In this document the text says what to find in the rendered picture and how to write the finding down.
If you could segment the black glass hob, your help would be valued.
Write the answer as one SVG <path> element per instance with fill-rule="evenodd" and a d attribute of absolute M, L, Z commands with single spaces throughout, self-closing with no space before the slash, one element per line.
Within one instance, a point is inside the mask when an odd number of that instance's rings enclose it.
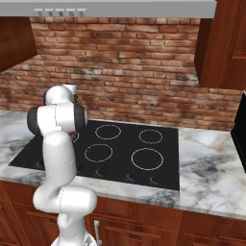
<path fill-rule="evenodd" d="M 73 138 L 75 156 L 67 158 L 66 151 L 60 150 L 54 160 L 75 162 L 61 170 L 68 179 L 81 176 L 178 191 L 178 140 L 174 128 L 90 119 Z M 83 173 L 77 173 L 80 164 L 85 168 Z M 100 167 L 105 170 L 104 177 L 95 175 Z M 135 172 L 134 182 L 127 179 L 130 172 Z M 151 176 L 156 176 L 160 184 L 150 184 Z"/>

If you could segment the wood base cupboard door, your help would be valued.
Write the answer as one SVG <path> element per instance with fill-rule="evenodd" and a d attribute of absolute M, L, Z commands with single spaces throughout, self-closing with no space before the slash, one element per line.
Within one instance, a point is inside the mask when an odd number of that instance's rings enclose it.
<path fill-rule="evenodd" d="M 246 246 L 246 220 L 186 211 L 177 246 Z"/>
<path fill-rule="evenodd" d="M 37 187 L 2 181 L 3 191 L 13 214 L 24 233 L 28 246 L 51 246 L 59 235 L 57 215 L 45 213 L 34 207 L 33 196 Z"/>
<path fill-rule="evenodd" d="M 98 227 L 102 246 L 176 246 L 184 213 L 177 209 L 98 198 L 86 226 L 95 236 Z"/>

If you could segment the grey range hood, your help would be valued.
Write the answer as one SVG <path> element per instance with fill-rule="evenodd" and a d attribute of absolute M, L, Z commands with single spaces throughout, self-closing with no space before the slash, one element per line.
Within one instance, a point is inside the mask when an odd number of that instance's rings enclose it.
<path fill-rule="evenodd" d="M 216 0 L 0 0 L 0 16 L 214 18 Z"/>

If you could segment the black appliance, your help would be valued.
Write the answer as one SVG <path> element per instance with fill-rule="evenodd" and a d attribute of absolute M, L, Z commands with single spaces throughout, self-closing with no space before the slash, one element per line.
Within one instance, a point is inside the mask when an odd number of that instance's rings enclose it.
<path fill-rule="evenodd" d="M 243 91 L 239 107 L 231 130 L 234 146 L 246 173 L 246 90 Z"/>

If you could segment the dark wood wall cupboard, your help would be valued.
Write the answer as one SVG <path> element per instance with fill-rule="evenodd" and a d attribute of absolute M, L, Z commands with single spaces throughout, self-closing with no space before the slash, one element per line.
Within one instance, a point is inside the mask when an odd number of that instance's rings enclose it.
<path fill-rule="evenodd" d="M 0 73 L 37 55 L 29 17 L 0 17 Z"/>
<path fill-rule="evenodd" d="M 202 87 L 246 89 L 246 0 L 217 0 L 201 19 L 194 65 Z"/>

